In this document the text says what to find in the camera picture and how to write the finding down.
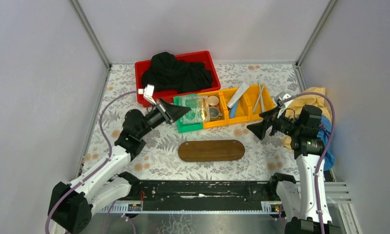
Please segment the clear textured glass holder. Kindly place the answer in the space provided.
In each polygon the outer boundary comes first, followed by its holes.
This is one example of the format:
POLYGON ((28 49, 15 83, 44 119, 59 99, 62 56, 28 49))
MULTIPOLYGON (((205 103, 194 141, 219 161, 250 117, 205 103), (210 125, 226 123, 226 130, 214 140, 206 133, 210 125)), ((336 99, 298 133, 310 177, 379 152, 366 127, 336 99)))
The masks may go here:
POLYGON ((190 108, 190 111, 180 118, 182 124, 195 124, 210 121, 207 98, 208 96, 206 95, 186 95, 177 97, 177 105, 190 108))

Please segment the grey cup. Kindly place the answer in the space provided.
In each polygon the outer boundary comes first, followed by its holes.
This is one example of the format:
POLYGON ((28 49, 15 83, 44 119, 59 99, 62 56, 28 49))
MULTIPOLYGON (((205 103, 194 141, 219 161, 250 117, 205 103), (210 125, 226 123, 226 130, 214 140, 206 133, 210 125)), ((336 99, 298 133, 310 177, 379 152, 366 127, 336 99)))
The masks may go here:
POLYGON ((221 120, 222 117, 223 117, 223 114, 220 112, 218 107, 216 107, 216 106, 209 107, 209 120, 210 121, 221 120))

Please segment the orange cup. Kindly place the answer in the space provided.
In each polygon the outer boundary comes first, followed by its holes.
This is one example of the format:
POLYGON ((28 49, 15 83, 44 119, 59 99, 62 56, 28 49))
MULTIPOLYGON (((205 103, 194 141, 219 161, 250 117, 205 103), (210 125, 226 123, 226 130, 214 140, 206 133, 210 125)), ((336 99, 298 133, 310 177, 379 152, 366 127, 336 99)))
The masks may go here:
POLYGON ((209 96, 206 101, 209 106, 218 106, 220 103, 220 99, 218 96, 209 96))

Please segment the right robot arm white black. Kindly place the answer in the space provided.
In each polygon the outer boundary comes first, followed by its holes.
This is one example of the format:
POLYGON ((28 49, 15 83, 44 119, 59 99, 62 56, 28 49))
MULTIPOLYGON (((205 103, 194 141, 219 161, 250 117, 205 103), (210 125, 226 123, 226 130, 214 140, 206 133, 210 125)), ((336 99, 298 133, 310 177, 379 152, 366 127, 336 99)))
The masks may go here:
POLYGON ((297 120, 285 116, 280 107, 260 114, 262 122, 247 126, 258 139, 276 132, 291 138, 291 148, 298 166, 300 181, 292 175, 275 173, 271 177, 268 196, 281 200, 285 212, 287 234, 340 234, 329 213, 324 186, 323 141, 317 136, 322 119, 318 107, 305 105, 297 120))

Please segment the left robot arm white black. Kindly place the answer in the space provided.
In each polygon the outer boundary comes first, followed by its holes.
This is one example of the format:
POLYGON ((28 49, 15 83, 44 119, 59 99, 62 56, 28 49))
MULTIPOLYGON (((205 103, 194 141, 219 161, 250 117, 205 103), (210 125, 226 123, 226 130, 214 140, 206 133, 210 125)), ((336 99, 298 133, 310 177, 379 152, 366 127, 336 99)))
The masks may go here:
POLYGON ((138 185, 116 176, 116 173, 142 151, 146 145, 143 140, 145 135, 164 122, 176 122, 190 110, 189 107, 173 105, 159 99, 146 115, 138 109, 128 111, 118 139, 114 144, 108 145, 108 155, 83 175, 54 186, 45 232, 49 233, 49 224, 54 221, 68 233, 79 234, 92 217, 109 203, 122 197, 127 200, 136 199, 139 195, 138 185))

